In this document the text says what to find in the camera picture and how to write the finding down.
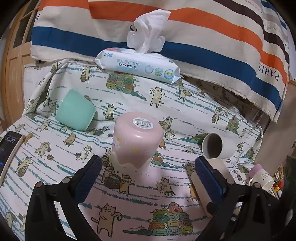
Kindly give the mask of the beige speckled cup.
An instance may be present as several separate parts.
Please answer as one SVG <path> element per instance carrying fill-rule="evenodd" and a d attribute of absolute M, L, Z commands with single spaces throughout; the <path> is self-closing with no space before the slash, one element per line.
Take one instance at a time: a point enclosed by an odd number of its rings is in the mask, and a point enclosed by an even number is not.
<path fill-rule="evenodd" d="M 228 178 L 233 179 L 221 159 L 207 160 L 204 156 L 199 156 L 195 160 L 194 172 L 190 176 L 207 217 L 213 216 L 207 208 L 210 202 L 215 205 L 222 204 L 226 192 L 225 185 L 220 184 L 214 176 L 214 173 L 218 172 L 223 176 L 223 181 Z"/>

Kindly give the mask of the white cup pink lid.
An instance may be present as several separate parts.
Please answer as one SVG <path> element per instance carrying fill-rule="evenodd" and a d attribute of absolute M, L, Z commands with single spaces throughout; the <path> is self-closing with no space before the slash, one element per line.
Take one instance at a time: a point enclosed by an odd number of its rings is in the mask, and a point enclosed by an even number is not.
<path fill-rule="evenodd" d="M 248 173 L 248 185 L 252 186 L 255 182 L 259 183 L 263 190 L 269 192 L 273 187 L 274 179 L 272 176 L 260 165 L 256 164 Z"/>

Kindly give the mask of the white cup dark interior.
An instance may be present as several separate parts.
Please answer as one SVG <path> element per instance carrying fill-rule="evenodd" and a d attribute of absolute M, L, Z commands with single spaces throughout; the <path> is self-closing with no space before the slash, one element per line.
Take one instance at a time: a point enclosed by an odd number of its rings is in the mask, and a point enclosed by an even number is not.
<path fill-rule="evenodd" d="M 224 137 L 217 133 L 209 133 L 202 142 L 202 153 L 206 159 L 226 159 L 235 153 L 236 139 Z"/>

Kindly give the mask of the mint green cup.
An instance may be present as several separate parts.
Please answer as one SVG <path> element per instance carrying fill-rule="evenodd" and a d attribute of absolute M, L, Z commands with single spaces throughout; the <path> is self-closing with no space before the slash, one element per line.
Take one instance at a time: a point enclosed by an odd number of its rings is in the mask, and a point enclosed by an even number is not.
<path fill-rule="evenodd" d="M 79 92 L 71 89 L 59 105 L 55 119 L 78 131 L 85 131 L 96 113 L 96 108 Z"/>

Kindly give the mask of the smartphone with white case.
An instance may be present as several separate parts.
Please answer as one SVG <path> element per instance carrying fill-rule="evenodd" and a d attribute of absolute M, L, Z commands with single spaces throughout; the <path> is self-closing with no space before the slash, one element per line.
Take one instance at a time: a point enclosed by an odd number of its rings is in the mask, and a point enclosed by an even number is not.
<path fill-rule="evenodd" d="M 8 131 L 5 134 L 5 136 L 1 139 L 1 145 L 0 145 L 1 185 L 4 182 L 4 178 L 9 168 L 9 165 L 13 160 L 15 153 L 19 149 L 22 141 L 23 141 L 23 135 L 13 131 Z"/>

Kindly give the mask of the cat print bed sheet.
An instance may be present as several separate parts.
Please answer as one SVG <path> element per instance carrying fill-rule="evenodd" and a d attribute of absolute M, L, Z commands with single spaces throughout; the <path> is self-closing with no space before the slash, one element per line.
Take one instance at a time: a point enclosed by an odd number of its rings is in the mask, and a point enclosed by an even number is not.
<path fill-rule="evenodd" d="M 79 205 L 102 240 L 194 240 L 209 222 L 191 174 L 203 139 L 230 150 L 237 183 L 262 129 L 192 82 L 166 84 L 78 61 L 25 67 L 30 92 L 10 131 L 24 137 L 1 186 L 1 215 L 19 240 L 34 185 L 72 177 L 92 156 L 100 174 Z"/>

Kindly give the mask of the pink mug white base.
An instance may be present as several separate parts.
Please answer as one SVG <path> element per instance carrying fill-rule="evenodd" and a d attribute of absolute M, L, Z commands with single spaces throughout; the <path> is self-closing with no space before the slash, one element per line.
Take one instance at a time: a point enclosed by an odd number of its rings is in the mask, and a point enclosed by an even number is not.
<path fill-rule="evenodd" d="M 115 122 L 111 163 L 119 169 L 140 170 L 150 164 L 164 131 L 151 116 L 141 112 L 122 114 Z"/>

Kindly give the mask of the striped Paris cloth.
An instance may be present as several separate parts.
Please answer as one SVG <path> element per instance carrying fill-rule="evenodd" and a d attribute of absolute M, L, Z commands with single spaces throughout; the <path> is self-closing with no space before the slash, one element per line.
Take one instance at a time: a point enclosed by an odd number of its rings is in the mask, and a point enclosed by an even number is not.
<path fill-rule="evenodd" d="M 267 1 L 41 1 L 31 56 L 42 61 L 94 60 L 127 45 L 137 17 L 171 14 L 161 54 L 181 72 L 248 99 L 272 121 L 288 85 L 288 26 Z"/>

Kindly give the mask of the wooden door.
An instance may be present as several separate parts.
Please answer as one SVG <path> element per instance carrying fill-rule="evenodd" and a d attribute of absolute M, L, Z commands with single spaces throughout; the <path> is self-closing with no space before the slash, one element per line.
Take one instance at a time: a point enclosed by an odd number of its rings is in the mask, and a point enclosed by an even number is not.
<path fill-rule="evenodd" d="M 1 100 L 4 117 L 3 128 L 17 121 L 25 107 L 23 74 L 25 65 L 33 63 L 31 58 L 31 34 L 40 1 L 29 1 L 19 10 L 9 30 L 1 65 Z"/>

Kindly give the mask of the baby wipes pack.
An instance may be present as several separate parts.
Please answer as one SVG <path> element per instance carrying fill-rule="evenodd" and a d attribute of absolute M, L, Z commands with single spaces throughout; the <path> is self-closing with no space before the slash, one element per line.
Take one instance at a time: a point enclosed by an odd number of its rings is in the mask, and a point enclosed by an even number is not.
<path fill-rule="evenodd" d="M 161 35 L 171 12 L 157 9 L 135 19 L 136 31 L 127 34 L 127 48 L 112 47 L 102 50 L 95 63 L 102 69 L 173 84 L 182 75 L 171 59 L 160 54 L 165 44 Z"/>

